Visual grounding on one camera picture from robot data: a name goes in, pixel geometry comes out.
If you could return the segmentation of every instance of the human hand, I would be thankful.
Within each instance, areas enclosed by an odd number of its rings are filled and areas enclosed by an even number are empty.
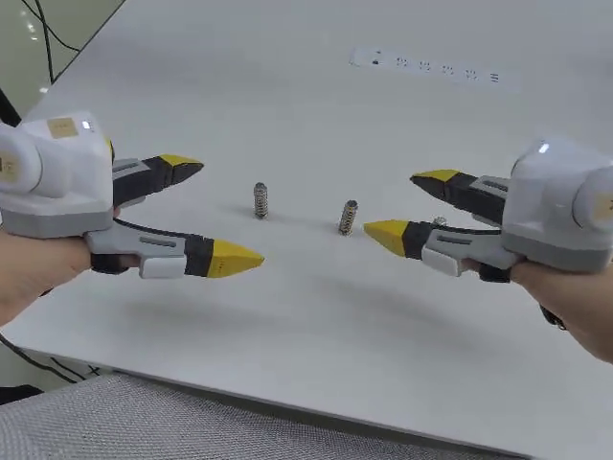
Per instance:
[[[598,359],[613,363],[613,265],[594,274],[573,274],[522,263],[511,279],[559,317],[573,338]]]
[[[0,229],[0,254],[0,326],[12,321],[44,292],[68,283],[91,267],[91,254],[82,238],[33,240]],[[122,262],[125,266],[138,265],[131,256]]]

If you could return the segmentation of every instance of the finger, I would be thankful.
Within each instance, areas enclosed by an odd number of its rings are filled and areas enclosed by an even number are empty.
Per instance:
[[[133,268],[141,264],[141,258],[132,254],[125,254],[123,256],[120,256],[120,261],[122,266],[126,266],[128,268]]]
[[[477,261],[473,261],[471,259],[464,259],[464,260],[462,260],[462,266],[466,270],[477,271],[478,272],[479,268],[481,267],[481,264],[478,263]]]
[[[522,286],[544,308],[561,318],[566,325],[591,330],[610,324],[608,309],[603,306],[613,296],[610,282],[613,271],[577,274],[541,264],[522,263],[511,270],[511,279]]]

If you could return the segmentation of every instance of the white tabletop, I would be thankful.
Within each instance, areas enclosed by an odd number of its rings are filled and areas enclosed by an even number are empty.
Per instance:
[[[89,109],[120,157],[203,160],[123,217],[241,243],[266,262],[223,280],[87,273],[3,332],[32,350],[380,426],[610,458],[613,368],[519,287],[447,278],[358,226],[349,238],[334,229],[348,199],[357,223],[445,215],[478,226],[409,176],[508,175],[544,131],[610,149],[607,4],[127,2],[30,118]],[[509,83],[356,67],[356,47]],[[252,217],[258,181],[268,221]]]

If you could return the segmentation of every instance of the power strip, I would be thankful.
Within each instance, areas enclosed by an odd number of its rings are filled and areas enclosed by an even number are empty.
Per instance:
[[[452,62],[413,59],[381,48],[355,48],[350,64],[356,67],[373,67],[412,75],[438,77],[453,83],[489,86],[512,92],[519,89],[517,79],[509,74],[503,75],[499,71]]]

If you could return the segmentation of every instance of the small metal object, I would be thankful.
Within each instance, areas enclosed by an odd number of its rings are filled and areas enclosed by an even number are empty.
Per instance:
[[[444,218],[443,216],[437,216],[434,218],[434,220],[432,220],[432,223],[434,223],[435,225],[447,225],[447,219]]]
[[[345,203],[345,208],[343,209],[343,215],[341,216],[341,221],[338,224],[338,233],[347,237],[352,232],[353,220],[355,219],[355,214],[357,213],[357,201],[354,199],[350,199],[347,203]]]
[[[264,219],[268,216],[268,189],[262,182],[258,182],[253,188],[253,196],[256,218]]]

